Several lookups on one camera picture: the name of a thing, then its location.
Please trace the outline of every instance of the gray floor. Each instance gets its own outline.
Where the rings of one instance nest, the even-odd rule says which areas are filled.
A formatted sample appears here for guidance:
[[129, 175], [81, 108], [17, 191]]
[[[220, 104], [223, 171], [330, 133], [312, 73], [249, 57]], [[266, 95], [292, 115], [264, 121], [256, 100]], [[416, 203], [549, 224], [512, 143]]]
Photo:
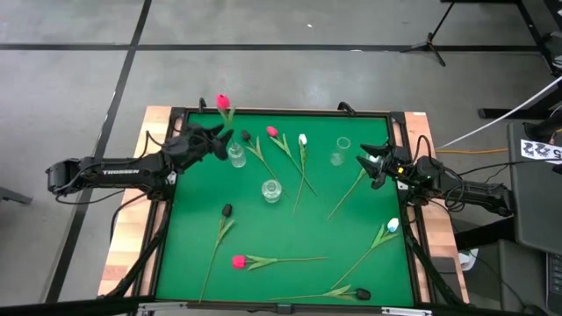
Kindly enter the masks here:
[[[539, 31], [554, 30], [542, 2], [527, 5]], [[0, 43], [128, 43], [141, 6], [141, 0], [0, 0]], [[160, 0], [140, 42], [404, 45], [422, 40], [445, 10], [436, 0]], [[457, 4], [436, 43], [533, 41], [513, 5]], [[47, 194], [44, 170], [91, 154], [125, 54], [0, 51], [0, 186], [34, 197], [31, 206], [0, 204], [0, 305], [40, 300], [71, 211]], [[512, 108], [553, 80], [538, 54], [443, 58], [446, 68], [424, 53], [138, 52], [106, 156], [133, 153], [146, 106], [196, 105], [217, 93], [247, 107], [332, 109], [344, 100], [356, 109], [425, 111], [441, 145], [486, 123], [477, 108]], [[506, 147], [505, 125], [455, 148]], [[462, 171], [507, 155], [439, 158]], [[509, 183], [508, 173], [496, 180]], [[96, 295], [119, 201], [89, 208], [62, 299]], [[499, 219], [476, 207], [455, 218], [475, 225]]]

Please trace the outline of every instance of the green table surface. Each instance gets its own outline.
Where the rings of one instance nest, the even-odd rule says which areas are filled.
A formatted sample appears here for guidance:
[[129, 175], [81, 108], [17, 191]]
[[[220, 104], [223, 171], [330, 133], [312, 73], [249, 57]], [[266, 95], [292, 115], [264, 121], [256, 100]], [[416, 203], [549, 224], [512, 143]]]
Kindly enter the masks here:
[[[190, 123], [215, 126], [219, 114], [190, 114]], [[298, 195], [300, 173], [290, 158], [269, 138], [267, 126], [285, 133], [299, 163], [300, 133], [308, 138], [306, 175], [318, 192], [304, 186], [298, 209], [292, 209]], [[234, 140], [244, 143], [240, 131], [259, 136], [265, 160], [277, 174], [289, 197], [275, 204], [262, 194], [263, 182], [271, 179], [267, 169], [246, 150], [247, 163], [236, 169], [229, 161], [208, 155], [177, 179], [176, 195], [162, 258], [156, 297], [198, 300], [211, 262], [221, 210], [234, 208], [235, 223], [220, 244], [205, 290], [206, 301], [271, 302], [271, 298], [322, 294], [349, 270], [369, 249], [380, 226], [399, 218], [396, 184], [387, 181], [379, 190], [367, 177], [349, 194], [330, 219], [327, 216], [356, 181], [364, 154], [359, 144], [386, 142], [386, 121], [381, 118], [339, 118], [322, 116], [244, 115], [234, 117]], [[345, 136], [351, 147], [343, 165], [330, 163], [337, 138]], [[407, 266], [404, 235], [374, 249], [341, 282], [369, 290], [369, 301], [336, 298], [307, 298], [282, 301], [301, 304], [412, 306], [413, 294]], [[313, 262], [278, 262], [246, 270], [233, 269], [235, 255], [275, 258], [326, 256]]]

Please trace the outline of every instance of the pink tulip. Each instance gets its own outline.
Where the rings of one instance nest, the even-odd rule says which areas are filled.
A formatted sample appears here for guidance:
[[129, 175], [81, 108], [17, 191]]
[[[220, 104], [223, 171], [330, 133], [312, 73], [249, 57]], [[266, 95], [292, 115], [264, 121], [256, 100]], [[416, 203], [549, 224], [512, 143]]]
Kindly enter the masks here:
[[232, 267], [235, 269], [244, 269], [244, 267], [246, 267], [246, 257], [243, 255], [235, 255], [232, 257]]
[[221, 110], [228, 109], [230, 107], [230, 100], [228, 100], [228, 97], [223, 94], [217, 95], [217, 107]]
[[277, 137], [277, 135], [279, 134], [279, 132], [277, 131], [277, 129], [275, 129], [275, 127], [273, 126], [267, 126], [267, 133], [271, 136], [271, 137]]

